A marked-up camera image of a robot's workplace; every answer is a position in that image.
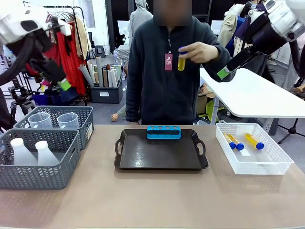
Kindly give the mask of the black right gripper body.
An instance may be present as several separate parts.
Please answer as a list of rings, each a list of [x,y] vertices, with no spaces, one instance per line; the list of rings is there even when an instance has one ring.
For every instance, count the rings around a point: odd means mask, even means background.
[[[263,53],[270,55],[287,43],[287,40],[272,28],[266,14],[257,19],[251,19],[251,23],[245,31],[245,42],[252,44],[246,48],[249,54]]]

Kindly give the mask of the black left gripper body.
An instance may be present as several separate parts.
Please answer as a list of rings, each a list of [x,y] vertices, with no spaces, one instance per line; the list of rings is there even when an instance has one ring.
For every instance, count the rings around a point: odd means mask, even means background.
[[[61,83],[66,81],[66,74],[53,59],[30,59],[31,67],[41,73],[48,81]]]

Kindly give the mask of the person's left hand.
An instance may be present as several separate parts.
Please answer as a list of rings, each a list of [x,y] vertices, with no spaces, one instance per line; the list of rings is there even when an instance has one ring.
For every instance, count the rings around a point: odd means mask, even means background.
[[[194,63],[206,63],[219,56],[219,51],[215,46],[202,42],[184,46],[179,49],[179,52],[185,52],[185,54],[179,54],[179,59],[190,59]]]

